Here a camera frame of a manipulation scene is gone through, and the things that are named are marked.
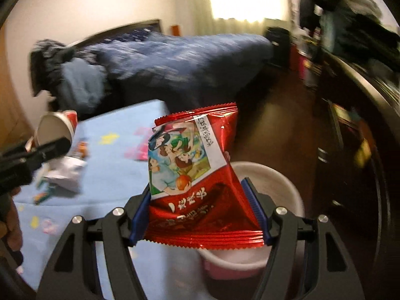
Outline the person's left hand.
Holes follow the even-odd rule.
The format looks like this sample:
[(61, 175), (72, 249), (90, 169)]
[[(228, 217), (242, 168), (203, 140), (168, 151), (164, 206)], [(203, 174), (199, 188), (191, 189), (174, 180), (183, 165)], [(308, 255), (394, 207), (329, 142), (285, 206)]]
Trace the person's left hand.
[(13, 200), (13, 197), (19, 194), (20, 191), (21, 187), (16, 187), (9, 193), (11, 197), (9, 210), (5, 219), (1, 221), (0, 237), (1, 239), (5, 239), (8, 247), (12, 251), (19, 251), (23, 245), (18, 211)]

